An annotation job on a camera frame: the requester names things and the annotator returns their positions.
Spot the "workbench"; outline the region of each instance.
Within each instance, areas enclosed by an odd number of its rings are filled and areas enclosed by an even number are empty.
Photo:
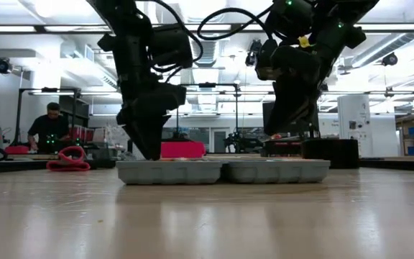
[[[125,186],[116,170],[0,173],[0,258],[410,259],[414,172],[208,186]]]

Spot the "black t-shirt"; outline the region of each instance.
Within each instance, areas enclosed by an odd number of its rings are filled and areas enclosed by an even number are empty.
[[[38,135],[40,142],[44,142],[48,135],[54,135],[57,138],[64,137],[69,133],[68,120],[59,116],[57,119],[51,119],[47,115],[38,117],[28,131],[28,135]]]

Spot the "red box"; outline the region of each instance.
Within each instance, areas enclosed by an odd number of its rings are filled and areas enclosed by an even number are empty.
[[[204,143],[197,141],[162,142],[161,158],[202,158],[206,154]]]
[[[4,151],[9,155],[23,155],[28,154],[29,148],[27,146],[8,146]]]
[[[86,141],[93,141],[93,129],[86,130]]]

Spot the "door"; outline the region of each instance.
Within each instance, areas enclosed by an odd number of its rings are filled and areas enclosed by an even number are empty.
[[[211,150],[214,153],[225,153],[226,147],[224,145],[224,139],[228,137],[229,134],[229,128],[223,128],[223,129],[211,129],[211,143],[213,144],[213,147],[211,147]]]

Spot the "fluorescent light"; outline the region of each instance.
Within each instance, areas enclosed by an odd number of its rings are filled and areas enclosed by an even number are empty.
[[[357,24],[367,31],[388,31],[388,30],[414,30],[414,24]]]
[[[82,96],[107,96],[107,95],[114,95],[114,94],[121,94],[119,92],[84,92],[80,93]]]
[[[190,31],[197,31],[199,28],[199,25],[197,24],[187,24],[185,25],[186,29],[190,30]],[[222,32],[227,32],[231,30],[231,25],[229,24],[206,24],[204,26],[202,26],[202,30],[206,30],[206,31],[222,31]]]
[[[84,0],[36,0],[34,10],[44,18],[76,15],[89,17],[94,13],[92,6]]]
[[[31,93],[32,95],[40,95],[40,96],[73,96],[73,92],[34,92]]]
[[[81,53],[79,53],[79,51],[75,50],[75,51],[73,51],[73,52],[75,53],[75,55],[76,55],[78,58],[84,58],[84,56],[83,56]]]
[[[89,114],[90,116],[94,116],[94,117],[111,117],[111,116],[116,116],[117,114]]]
[[[110,32],[108,26],[44,26],[48,32]]]
[[[249,31],[249,30],[260,30],[262,31],[263,28],[261,26],[259,26],[258,24],[251,24],[247,27],[245,27],[244,31]]]
[[[262,95],[262,94],[268,94],[267,91],[238,91],[237,94],[256,94],[256,95]],[[227,91],[225,94],[236,94],[235,91]]]
[[[0,26],[0,32],[36,32],[33,26]]]
[[[198,96],[198,95],[209,95],[209,94],[220,94],[219,91],[197,91],[197,92],[188,92],[187,96]]]
[[[189,116],[193,116],[193,117],[196,117],[196,116],[200,116],[200,117],[202,117],[202,116],[218,116],[218,114],[216,114],[216,113],[193,113],[193,114],[188,114]]]

